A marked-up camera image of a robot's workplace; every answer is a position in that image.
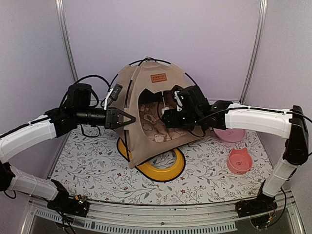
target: lavender wall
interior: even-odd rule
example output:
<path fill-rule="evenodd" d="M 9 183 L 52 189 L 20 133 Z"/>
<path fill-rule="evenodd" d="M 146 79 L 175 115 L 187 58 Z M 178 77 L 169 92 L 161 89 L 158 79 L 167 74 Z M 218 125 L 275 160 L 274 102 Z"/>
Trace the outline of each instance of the lavender wall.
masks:
<path fill-rule="evenodd" d="M 238 100 L 251 58 L 259 0 L 65 0 L 78 76 L 111 80 L 151 56 L 189 73 L 209 99 Z M 98 94 L 103 84 L 93 81 Z"/>
<path fill-rule="evenodd" d="M 300 105 L 312 117 L 312 1 L 269 1 L 264 33 L 246 104 L 269 108 Z M 310 146 L 312 145 L 312 126 Z M 261 134 L 273 164 L 284 140 Z M 312 233 L 312 160 L 291 179 L 291 189 L 307 233 Z"/>
<path fill-rule="evenodd" d="M 72 82 L 54 0 L 0 1 L 0 133 L 58 106 Z M 46 177 L 60 139 L 39 144 L 10 163 Z M 17 234 L 28 197 L 0 193 L 0 233 Z"/>

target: yellow ring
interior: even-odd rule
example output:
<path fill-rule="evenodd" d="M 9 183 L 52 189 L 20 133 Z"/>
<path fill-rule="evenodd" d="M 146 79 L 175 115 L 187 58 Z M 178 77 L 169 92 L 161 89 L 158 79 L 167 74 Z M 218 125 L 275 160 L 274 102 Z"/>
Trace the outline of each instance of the yellow ring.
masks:
<path fill-rule="evenodd" d="M 130 161 L 132 159 L 132 155 L 129 151 L 129 158 L 127 157 L 127 151 L 126 147 L 121 140 L 121 138 L 117 141 L 117 148 L 118 151 L 121 153 L 121 155 Z M 175 153 L 176 160 L 174 165 L 172 165 L 169 168 L 166 169 L 159 169 L 156 167 L 153 167 L 149 162 L 145 162 L 144 164 L 141 164 L 139 166 L 136 166 L 136 168 L 142 172 L 146 177 L 159 182 L 167 182 L 170 180 L 173 180 L 177 178 L 184 170 L 185 168 L 185 158 L 183 153 L 175 148 L 173 149 L 173 152 Z"/>

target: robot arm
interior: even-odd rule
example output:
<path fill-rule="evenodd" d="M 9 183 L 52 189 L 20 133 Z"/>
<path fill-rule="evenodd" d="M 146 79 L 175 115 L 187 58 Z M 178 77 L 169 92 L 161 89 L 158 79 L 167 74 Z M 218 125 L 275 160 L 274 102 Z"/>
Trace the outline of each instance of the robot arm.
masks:
<path fill-rule="evenodd" d="M 162 121 L 167 128 L 180 127 L 191 131 L 199 125 L 203 132 L 209 128 L 246 129 L 287 139 L 285 152 L 273 173 L 263 182 L 257 198 L 236 204 L 240 217 L 266 212 L 272 207 L 276 209 L 276 194 L 298 166 L 308 160 L 308 129 L 302 109 L 293 106 L 291 110 L 272 110 L 230 101 L 217 101 L 210 105 L 198 86 L 173 90 L 172 93 L 179 107 L 164 111 Z"/>
<path fill-rule="evenodd" d="M 121 88 L 117 87 L 115 97 Z M 47 111 L 35 120 L 0 135 L 0 191 L 13 190 L 42 197 L 51 201 L 51 209 L 86 216 L 89 204 L 84 202 L 84 197 L 72 199 L 58 181 L 27 174 L 11 166 L 8 161 L 31 146 L 63 136 L 77 128 L 78 124 L 116 129 L 135 121 L 134 117 L 117 108 L 108 107 L 104 110 L 90 106 L 92 91 L 88 84 L 71 85 L 68 88 L 67 100 L 59 108 Z M 130 120 L 123 122 L 123 116 Z"/>

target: pink pet bowl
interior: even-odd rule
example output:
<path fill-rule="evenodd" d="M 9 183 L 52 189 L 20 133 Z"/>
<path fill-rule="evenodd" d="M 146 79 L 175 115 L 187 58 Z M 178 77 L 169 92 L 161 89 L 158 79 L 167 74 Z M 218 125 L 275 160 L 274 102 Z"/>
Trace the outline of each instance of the pink pet bowl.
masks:
<path fill-rule="evenodd" d="M 245 135 L 246 131 L 243 129 L 214 129 L 214 133 L 223 141 L 226 142 L 238 142 L 241 141 Z"/>
<path fill-rule="evenodd" d="M 243 175 L 253 166 L 253 159 L 247 148 L 242 150 L 232 149 L 227 161 L 228 168 L 237 175 Z"/>

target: floral mat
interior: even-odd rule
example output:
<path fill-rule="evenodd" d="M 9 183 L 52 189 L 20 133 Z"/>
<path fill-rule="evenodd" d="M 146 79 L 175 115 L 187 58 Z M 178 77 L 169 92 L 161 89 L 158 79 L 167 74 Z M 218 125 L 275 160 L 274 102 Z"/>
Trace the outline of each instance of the floral mat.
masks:
<path fill-rule="evenodd" d="M 85 133 L 96 135 L 85 127 Z M 198 204 L 253 197 L 262 181 L 272 172 L 267 154 L 256 134 L 247 131 L 238 143 L 227 143 L 211 136 L 180 147 L 186 158 L 184 172 L 177 179 L 154 182 L 128 162 L 116 148 L 118 136 L 101 128 L 97 138 L 87 138 L 73 130 L 56 164 L 52 178 L 60 181 L 71 195 L 82 194 L 92 200 L 132 204 Z M 232 148 L 248 148 L 252 169 L 235 175 L 227 168 Z M 152 165 L 165 168 L 175 162 L 168 152 L 153 158 Z"/>

